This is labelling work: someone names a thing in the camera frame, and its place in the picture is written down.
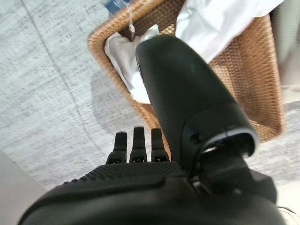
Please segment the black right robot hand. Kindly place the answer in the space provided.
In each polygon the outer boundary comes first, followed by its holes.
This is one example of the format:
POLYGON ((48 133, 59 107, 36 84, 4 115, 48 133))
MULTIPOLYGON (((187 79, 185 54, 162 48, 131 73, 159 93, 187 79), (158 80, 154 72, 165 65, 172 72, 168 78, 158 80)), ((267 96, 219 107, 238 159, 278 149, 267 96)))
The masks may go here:
POLYGON ((160 128, 116 134, 105 165, 41 196, 21 225, 283 225, 271 177, 249 169, 259 136, 227 88, 170 35, 136 49, 160 128))

